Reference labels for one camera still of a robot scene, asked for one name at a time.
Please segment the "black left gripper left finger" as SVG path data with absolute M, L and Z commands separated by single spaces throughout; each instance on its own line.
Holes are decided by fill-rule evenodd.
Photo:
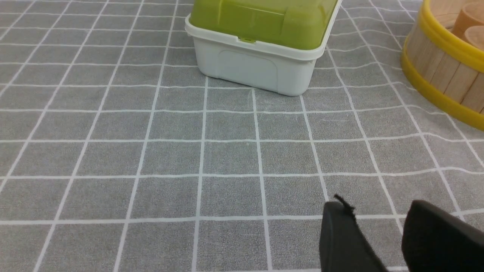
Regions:
M 357 224 L 355 207 L 335 194 L 323 207 L 319 255 L 322 272 L 387 272 Z

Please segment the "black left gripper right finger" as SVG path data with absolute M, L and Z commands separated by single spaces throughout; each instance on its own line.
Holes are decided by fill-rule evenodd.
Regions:
M 482 272 L 484 234 L 425 200 L 414 200 L 402 253 L 410 272 Z

